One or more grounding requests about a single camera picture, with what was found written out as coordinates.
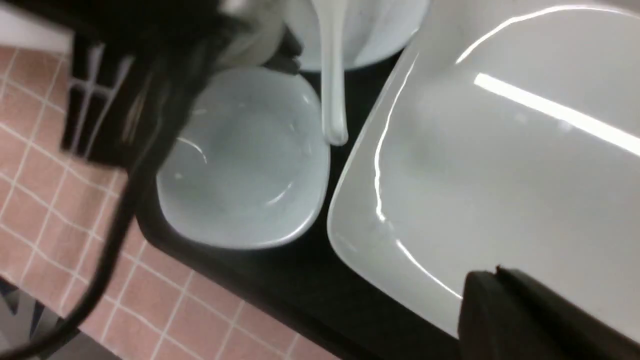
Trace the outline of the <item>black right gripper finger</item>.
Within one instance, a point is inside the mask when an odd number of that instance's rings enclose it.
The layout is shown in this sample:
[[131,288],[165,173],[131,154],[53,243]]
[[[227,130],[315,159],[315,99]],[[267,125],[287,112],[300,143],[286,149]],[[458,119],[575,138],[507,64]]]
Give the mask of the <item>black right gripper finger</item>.
[[466,274],[463,360],[637,360],[638,342],[515,268]]

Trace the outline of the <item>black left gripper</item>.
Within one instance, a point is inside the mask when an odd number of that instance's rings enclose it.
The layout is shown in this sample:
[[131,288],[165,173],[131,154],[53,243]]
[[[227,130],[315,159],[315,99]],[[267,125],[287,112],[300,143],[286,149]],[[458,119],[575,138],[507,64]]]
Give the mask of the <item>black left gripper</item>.
[[297,75],[301,41],[285,0],[3,0],[71,33],[59,149],[126,168],[151,146],[162,159],[215,73],[265,67]]

